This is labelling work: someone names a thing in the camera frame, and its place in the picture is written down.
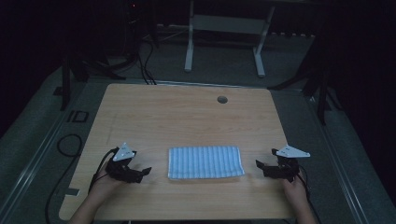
black cable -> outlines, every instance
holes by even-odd
[[[77,151],[77,153],[76,153],[75,155],[70,155],[70,154],[64,153],[64,152],[61,150],[61,143],[62,143],[62,141],[63,141],[65,138],[70,137],[70,136],[75,136],[75,137],[78,139],[78,141],[79,141],[79,143],[78,143],[78,151]],[[67,172],[69,171],[69,169],[70,169],[70,168],[72,167],[72,165],[74,164],[75,160],[81,155],[81,151],[82,151],[82,139],[81,139],[81,137],[78,136],[77,134],[73,134],[73,133],[72,133],[72,134],[68,134],[68,135],[62,137],[62,138],[58,141],[57,149],[58,149],[58,151],[59,151],[62,155],[66,156],[66,157],[72,157],[73,160],[70,161],[69,165],[68,165],[67,168],[64,170],[64,173],[63,173],[63,174],[61,175],[61,177],[58,179],[58,182],[56,183],[56,185],[55,185],[54,188],[52,189],[51,193],[49,194],[49,197],[47,198],[46,208],[45,208],[45,216],[46,216],[46,222],[47,222],[48,224],[50,224],[50,216],[49,216],[50,200],[52,199],[53,193],[54,193],[55,190],[58,188],[58,186],[59,186],[59,184],[61,183],[61,181],[64,179],[64,176],[67,174]]]
[[[137,56],[138,61],[140,63],[140,72],[142,73],[142,78],[145,80],[146,84],[148,84],[148,85],[157,85],[157,82],[155,81],[154,77],[152,76],[150,71],[147,69],[149,58],[151,57],[151,54],[154,51],[154,47],[152,46],[151,42],[149,42],[147,40],[142,40],[142,42],[150,45],[150,52],[149,52],[148,57],[145,60],[144,64],[142,62],[142,58],[140,57],[140,55]]]
[[[332,97],[332,94],[329,92],[329,90],[326,90],[327,95],[329,96],[330,100],[332,101],[332,104],[335,106],[335,108],[337,108],[340,111],[343,111],[343,107],[341,107],[334,99],[334,97]]]
[[[308,173],[306,172],[305,168],[302,165],[299,165],[300,169],[303,171],[304,173],[304,177],[305,177],[305,184],[306,186],[309,188],[309,184],[308,184]]]
[[[136,58],[134,57],[134,55],[127,55],[124,62],[111,64],[111,65],[105,66],[105,68],[108,68],[111,71],[116,71],[116,70],[120,70],[121,68],[124,68],[124,67],[126,67],[128,65],[130,67],[132,67],[135,64],[136,64]]]
[[[303,185],[305,187],[306,199],[308,200],[308,203],[311,206],[312,211],[314,211],[314,214],[317,217],[318,223],[321,224],[321,220],[320,220],[320,217],[318,215],[318,212],[317,212],[317,210],[315,209],[314,205],[312,204],[312,202],[310,200],[310,192],[309,192],[309,187],[307,186],[307,182],[305,182],[303,180],[303,178],[300,175],[298,175],[298,174],[297,174],[297,177],[303,182]]]
[[[106,155],[102,158],[102,160],[101,160],[101,162],[100,162],[100,164],[99,164],[99,166],[98,166],[98,168],[97,168],[97,170],[96,170],[96,173],[95,173],[95,174],[93,175],[93,177],[92,177],[90,187],[88,188],[88,192],[91,191],[91,188],[92,188],[93,184],[94,184],[96,181],[98,181],[100,178],[103,178],[103,177],[105,177],[106,175],[108,175],[108,174],[102,175],[102,176],[100,176],[99,178],[97,178],[97,176],[99,175],[99,172],[100,172],[100,170],[101,170],[101,168],[102,168],[102,166],[103,166],[103,163],[105,163],[105,160],[106,160],[106,158],[108,157],[108,155],[109,155],[110,153],[116,153],[117,150],[118,150],[117,147],[116,147],[116,148],[113,148],[113,149],[111,149],[111,150],[109,150],[109,151],[106,153]]]

dark background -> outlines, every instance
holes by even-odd
[[[188,24],[188,1],[155,2],[158,23]],[[258,1],[242,7],[234,6],[236,1],[225,1],[227,10],[220,7],[220,0],[196,2],[196,10],[207,14],[262,16],[252,9]],[[388,0],[349,0],[337,7],[331,3],[277,3],[270,31],[317,36],[320,43],[313,45],[318,47],[310,50],[306,62],[312,66],[326,64],[332,69],[330,85],[395,203],[396,7]],[[6,0],[0,4],[0,135],[44,79],[61,65],[66,52],[84,49],[96,54],[108,49],[122,53],[125,24],[120,21],[126,15],[126,2],[122,0]],[[127,38],[129,44],[134,41],[131,36]]]

white table leg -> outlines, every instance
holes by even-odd
[[[192,54],[194,53],[194,44],[192,42],[193,20],[194,20],[194,1],[190,0],[190,25],[189,25],[189,45],[187,46],[186,63],[184,65],[184,71],[190,72],[192,69]]]
[[[259,45],[253,48],[254,61],[256,62],[257,75],[259,77],[265,77],[264,66],[262,65],[262,46],[264,45],[265,37],[267,37],[268,28],[270,27],[271,19],[274,15],[274,11],[275,11],[275,7],[271,7],[267,16],[267,20],[262,27],[262,33],[261,33]]]

wire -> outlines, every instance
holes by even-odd
[[[67,154],[65,152],[63,152],[61,150],[61,143],[62,141],[67,138],[67,137],[71,137],[71,136],[75,136],[78,139],[78,151],[76,154],[74,155],[70,155]],[[64,173],[61,175],[61,177],[58,179],[58,182],[56,182],[55,186],[53,187],[52,191],[49,194],[49,197],[47,198],[47,202],[46,202],[46,208],[45,208],[45,216],[46,216],[46,222],[48,224],[50,224],[50,215],[49,215],[49,208],[50,208],[50,200],[52,199],[53,193],[55,192],[55,190],[58,188],[59,184],[61,183],[61,181],[64,179],[64,176],[67,174],[67,172],[69,171],[69,169],[72,167],[72,165],[74,164],[75,160],[81,155],[81,151],[82,151],[82,139],[80,136],[78,136],[77,134],[68,134],[64,137],[62,137],[57,144],[57,149],[58,151],[66,156],[66,157],[72,157],[73,160],[70,161],[69,165],[67,166],[67,168],[64,170]]]
[[[152,46],[151,42],[149,42],[147,40],[142,40],[142,42],[150,45],[150,52],[149,52],[148,57],[144,64],[142,62],[142,58],[140,57],[140,54],[137,56],[137,59],[140,64],[140,72],[142,73],[142,78],[145,80],[146,84],[148,84],[148,85],[157,85],[157,82],[155,81],[154,77],[152,76],[150,71],[147,69],[149,58],[151,57],[152,51],[154,51],[154,47]]]
[[[304,168],[303,166],[301,166],[301,165],[300,165],[300,167],[301,167],[301,168],[304,170],[304,172],[305,172],[306,181],[303,180],[303,178],[302,178],[299,174],[297,174],[297,177],[303,182],[303,185],[304,185],[304,187],[305,187],[306,199],[308,200],[308,203],[309,203],[309,205],[311,206],[312,211],[314,211],[314,214],[315,214],[315,216],[317,217],[318,223],[321,224],[321,220],[320,220],[320,217],[319,217],[319,215],[318,215],[318,212],[317,212],[317,210],[315,209],[314,205],[312,204],[312,202],[311,202],[311,200],[310,200],[311,193],[309,192],[309,187],[308,187],[308,185],[307,185],[307,183],[308,183],[308,181],[307,181],[307,180],[308,180],[308,175],[306,174],[305,168]]]
[[[106,158],[108,157],[108,155],[110,155],[110,153],[117,153],[117,150],[118,150],[117,147],[116,147],[116,148],[113,148],[113,149],[110,149],[110,150],[106,153],[106,155],[102,158],[102,160],[101,160],[101,162],[100,162],[98,168],[96,169],[96,173],[95,173],[95,174],[93,175],[93,177],[92,177],[90,187],[88,188],[88,192],[91,191],[91,188],[92,188],[93,184],[94,184],[96,181],[98,181],[99,179],[101,179],[101,178],[105,177],[106,175],[108,175],[108,174],[102,175],[102,176],[100,176],[99,178],[97,178],[97,176],[99,175],[99,172],[100,172],[100,170],[101,170],[101,168],[102,168],[102,166],[103,166],[103,163],[105,163],[105,160],[106,160]]]
[[[330,100],[332,101],[332,104],[335,106],[335,108],[337,108],[340,111],[343,111],[343,107],[341,107],[334,99],[334,97],[332,97],[332,94],[329,92],[329,90],[326,90],[327,95],[329,96]]]
[[[158,42],[163,42],[164,40],[170,39],[170,38],[175,37],[175,36],[177,36],[177,35],[182,35],[182,34],[184,34],[184,33],[187,33],[188,31],[189,31],[188,29],[185,29],[185,30],[183,30],[183,31],[176,32],[176,33],[174,33],[174,34],[172,34],[172,35],[166,36],[166,37],[164,37],[164,38],[158,40]],[[149,35],[144,36],[144,37],[143,37],[143,40],[149,41],[149,40],[147,39],[148,36],[149,36]]]

wooden table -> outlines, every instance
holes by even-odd
[[[228,99],[218,102],[219,96]],[[92,174],[111,149],[137,151],[130,168],[152,167],[140,184],[121,187],[97,213],[106,220],[256,219],[293,217],[279,181],[264,177],[255,160],[276,165],[271,148],[287,144],[268,90],[111,84],[106,90],[66,195],[61,219],[87,196]],[[240,148],[245,175],[171,180],[168,149]]]

